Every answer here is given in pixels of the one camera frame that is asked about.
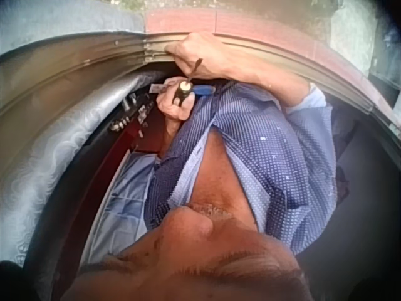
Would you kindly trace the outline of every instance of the patterned fabric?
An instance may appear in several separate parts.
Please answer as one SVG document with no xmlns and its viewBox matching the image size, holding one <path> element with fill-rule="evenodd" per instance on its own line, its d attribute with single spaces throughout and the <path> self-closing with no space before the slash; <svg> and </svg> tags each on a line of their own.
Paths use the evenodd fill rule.
<svg viewBox="0 0 401 301">
<path fill-rule="evenodd" d="M 314 85 L 284 114 L 253 85 L 229 82 L 198 100 L 166 156 L 155 166 L 144 218 L 157 227 L 189 201 L 209 129 L 215 127 L 242 184 L 258 229 L 297 254 L 323 231 L 336 204 L 331 107 Z"/>
</svg>

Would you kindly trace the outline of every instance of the shirt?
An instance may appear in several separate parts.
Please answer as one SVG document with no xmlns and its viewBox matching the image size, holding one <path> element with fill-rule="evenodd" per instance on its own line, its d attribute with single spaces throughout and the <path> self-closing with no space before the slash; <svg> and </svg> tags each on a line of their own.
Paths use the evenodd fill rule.
<svg viewBox="0 0 401 301">
<path fill-rule="evenodd" d="M 155 166 L 147 228 L 189 201 L 211 127 L 223 138 L 258 230 L 295 254 L 303 251 L 324 230 L 336 203 L 331 106 L 313 84 L 285 112 L 269 92 L 245 83 L 229 82 L 200 98 Z"/>
</svg>

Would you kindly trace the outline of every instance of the nose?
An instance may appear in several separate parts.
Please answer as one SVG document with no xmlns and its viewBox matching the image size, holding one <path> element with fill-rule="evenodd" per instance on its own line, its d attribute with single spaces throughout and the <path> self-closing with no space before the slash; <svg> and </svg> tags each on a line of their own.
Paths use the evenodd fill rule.
<svg viewBox="0 0 401 301">
<path fill-rule="evenodd" d="M 166 215 L 161 230 L 165 240 L 199 241 L 211 235 L 213 222 L 207 216 L 183 206 Z"/>
</svg>

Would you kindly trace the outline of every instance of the hand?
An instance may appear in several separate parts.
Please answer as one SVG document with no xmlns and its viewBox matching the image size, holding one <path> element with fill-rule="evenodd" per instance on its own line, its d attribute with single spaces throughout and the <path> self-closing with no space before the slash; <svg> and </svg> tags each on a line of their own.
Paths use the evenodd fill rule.
<svg viewBox="0 0 401 301">
<path fill-rule="evenodd" d="M 168 85 L 165 92 L 160 93 L 156 98 L 157 106 L 160 111 L 166 116 L 166 122 L 170 124 L 181 124 L 189 118 L 190 112 L 194 108 L 195 104 L 195 94 L 191 93 L 182 102 L 181 107 L 179 107 L 180 100 L 178 98 L 174 99 L 175 92 L 182 80 L 186 80 L 184 77 L 173 77 L 168 78 L 164 81 L 165 85 Z"/>
<path fill-rule="evenodd" d="M 170 53 L 177 66 L 189 76 L 199 58 L 203 59 L 194 78 L 227 78 L 227 69 L 233 64 L 232 52 L 211 33 L 191 33 L 185 39 L 168 44 L 165 51 Z"/>
</svg>

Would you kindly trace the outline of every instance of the shirt cuff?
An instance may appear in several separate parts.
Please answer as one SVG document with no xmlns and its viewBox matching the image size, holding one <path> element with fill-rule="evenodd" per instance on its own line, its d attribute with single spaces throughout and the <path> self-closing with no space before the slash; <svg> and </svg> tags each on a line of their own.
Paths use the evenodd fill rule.
<svg viewBox="0 0 401 301">
<path fill-rule="evenodd" d="M 326 97 L 325 94 L 314 84 L 310 83 L 309 94 L 302 100 L 301 103 L 297 104 L 295 107 L 286 108 L 287 114 L 303 110 L 304 108 L 318 108 L 325 107 Z"/>
</svg>

